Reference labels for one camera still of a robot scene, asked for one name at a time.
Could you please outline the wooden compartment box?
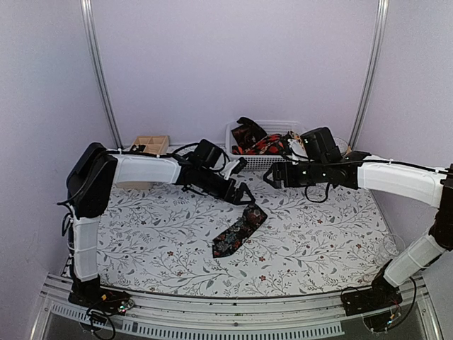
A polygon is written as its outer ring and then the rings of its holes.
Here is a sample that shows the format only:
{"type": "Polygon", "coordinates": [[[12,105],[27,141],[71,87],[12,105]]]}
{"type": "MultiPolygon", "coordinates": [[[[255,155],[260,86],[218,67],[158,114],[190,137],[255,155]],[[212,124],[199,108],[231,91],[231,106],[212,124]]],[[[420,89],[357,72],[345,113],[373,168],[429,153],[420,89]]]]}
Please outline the wooden compartment box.
{"type": "MultiPolygon", "coordinates": [[[[147,153],[147,154],[165,154],[169,146],[168,135],[158,136],[138,136],[132,143],[129,151],[147,153]]],[[[137,190],[149,190],[153,184],[151,182],[135,182],[128,181],[116,184],[117,188],[120,189],[137,189],[137,190]]]]}

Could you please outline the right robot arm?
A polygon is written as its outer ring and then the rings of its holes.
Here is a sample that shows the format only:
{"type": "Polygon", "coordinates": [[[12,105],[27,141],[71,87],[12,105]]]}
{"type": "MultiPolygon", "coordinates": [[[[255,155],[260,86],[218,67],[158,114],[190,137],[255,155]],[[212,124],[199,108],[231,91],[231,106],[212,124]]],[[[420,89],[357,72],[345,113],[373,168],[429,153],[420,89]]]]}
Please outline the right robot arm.
{"type": "Polygon", "coordinates": [[[289,154],[274,163],[263,177],[273,188],[308,188],[324,183],[328,188],[380,191],[422,202],[436,209],[434,222],[396,258],[387,261],[367,291],[366,303],[382,308],[413,274],[429,267],[452,250],[452,169],[432,168],[385,159],[368,152],[341,154],[328,127],[318,127],[300,137],[305,154],[288,143],[289,154]]]}

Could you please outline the dark floral tie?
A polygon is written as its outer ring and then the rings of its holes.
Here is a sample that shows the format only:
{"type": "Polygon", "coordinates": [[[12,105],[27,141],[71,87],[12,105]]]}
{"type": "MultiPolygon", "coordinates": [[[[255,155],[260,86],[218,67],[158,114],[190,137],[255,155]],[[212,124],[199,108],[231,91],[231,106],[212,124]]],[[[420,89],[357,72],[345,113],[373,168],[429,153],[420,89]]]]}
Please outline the dark floral tie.
{"type": "Polygon", "coordinates": [[[268,215],[255,203],[247,205],[242,216],[212,240],[213,257],[224,258],[233,255],[267,218],[268,215]]]}

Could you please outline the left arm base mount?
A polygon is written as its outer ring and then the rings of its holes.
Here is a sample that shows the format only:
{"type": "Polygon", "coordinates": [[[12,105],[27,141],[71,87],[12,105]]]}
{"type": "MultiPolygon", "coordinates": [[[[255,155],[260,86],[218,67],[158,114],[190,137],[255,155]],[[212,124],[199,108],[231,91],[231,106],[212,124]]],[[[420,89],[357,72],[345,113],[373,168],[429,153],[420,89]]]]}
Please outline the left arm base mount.
{"type": "Polygon", "coordinates": [[[134,307],[130,294],[102,288],[100,277],[88,281],[74,278],[68,301],[108,315],[124,314],[134,307]]]}

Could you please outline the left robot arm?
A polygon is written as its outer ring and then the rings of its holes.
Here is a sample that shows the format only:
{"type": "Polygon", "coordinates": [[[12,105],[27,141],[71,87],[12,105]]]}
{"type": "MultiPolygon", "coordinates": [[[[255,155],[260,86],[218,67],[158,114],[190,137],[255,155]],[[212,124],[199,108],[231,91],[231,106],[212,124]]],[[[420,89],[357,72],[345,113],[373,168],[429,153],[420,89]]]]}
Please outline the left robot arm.
{"type": "Polygon", "coordinates": [[[91,143],[68,175],[67,196],[58,203],[71,218],[71,275],[81,283],[78,296],[89,307],[105,302],[104,290],[93,281],[98,279],[98,227],[112,194],[146,195],[155,186],[167,185],[232,205],[248,205],[255,201],[253,194],[234,178],[246,164],[243,158],[231,160],[206,139],[165,154],[152,154],[138,145],[125,151],[91,143]]]}

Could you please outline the white plastic basket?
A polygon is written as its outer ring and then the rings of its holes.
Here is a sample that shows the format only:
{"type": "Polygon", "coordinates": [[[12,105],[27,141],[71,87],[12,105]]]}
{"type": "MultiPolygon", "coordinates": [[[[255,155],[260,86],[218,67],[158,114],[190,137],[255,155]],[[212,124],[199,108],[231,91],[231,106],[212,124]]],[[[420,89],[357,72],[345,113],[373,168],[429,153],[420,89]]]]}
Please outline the white plastic basket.
{"type": "MultiPolygon", "coordinates": [[[[300,134],[305,132],[306,128],[296,121],[288,120],[257,120],[256,123],[261,126],[264,131],[269,135],[279,133],[285,135],[287,132],[292,131],[300,134]]],[[[225,151],[230,160],[238,159],[243,157],[247,161],[247,165],[244,168],[246,171],[260,171],[268,169],[275,162],[284,162],[285,160],[280,155],[237,155],[233,154],[232,148],[236,146],[236,140],[232,134],[234,128],[240,125],[236,122],[230,122],[226,125],[225,132],[225,151]]]]}

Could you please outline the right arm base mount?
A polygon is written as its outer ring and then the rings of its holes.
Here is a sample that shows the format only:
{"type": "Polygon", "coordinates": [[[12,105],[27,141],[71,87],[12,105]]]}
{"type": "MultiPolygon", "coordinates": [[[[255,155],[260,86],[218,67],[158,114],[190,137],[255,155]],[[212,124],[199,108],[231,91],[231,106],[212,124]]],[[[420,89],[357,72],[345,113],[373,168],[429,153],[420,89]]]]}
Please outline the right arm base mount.
{"type": "Polygon", "coordinates": [[[382,277],[375,278],[371,286],[363,290],[352,287],[344,289],[340,300],[347,316],[397,306],[403,302],[399,288],[382,277]]]}

